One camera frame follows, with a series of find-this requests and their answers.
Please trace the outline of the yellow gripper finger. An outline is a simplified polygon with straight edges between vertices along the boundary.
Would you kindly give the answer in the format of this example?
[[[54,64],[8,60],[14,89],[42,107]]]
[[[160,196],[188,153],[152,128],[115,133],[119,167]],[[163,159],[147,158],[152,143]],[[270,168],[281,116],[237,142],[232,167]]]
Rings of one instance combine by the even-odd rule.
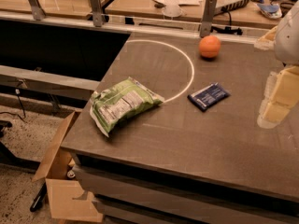
[[[254,43],[254,47],[256,49],[261,49],[261,50],[273,49],[276,33],[277,33],[277,27],[275,26],[271,30],[269,30],[265,35],[258,38]]]
[[[271,72],[265,85],[257,123],[272,129],[283,121],[299,102],[299,67],[289,65],[279,73]]]

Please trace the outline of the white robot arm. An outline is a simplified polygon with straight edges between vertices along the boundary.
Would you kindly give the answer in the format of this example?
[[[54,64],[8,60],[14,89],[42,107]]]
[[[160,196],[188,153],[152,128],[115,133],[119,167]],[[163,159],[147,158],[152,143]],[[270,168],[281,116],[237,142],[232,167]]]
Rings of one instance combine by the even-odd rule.
[[[270,73],[257,118],[261,128],[272,129],[278,126],[299,102],[299,1],[292,6],[278,26],[255,42],[254,47],[272,49],[276,59],[285,65],[278,73]]]

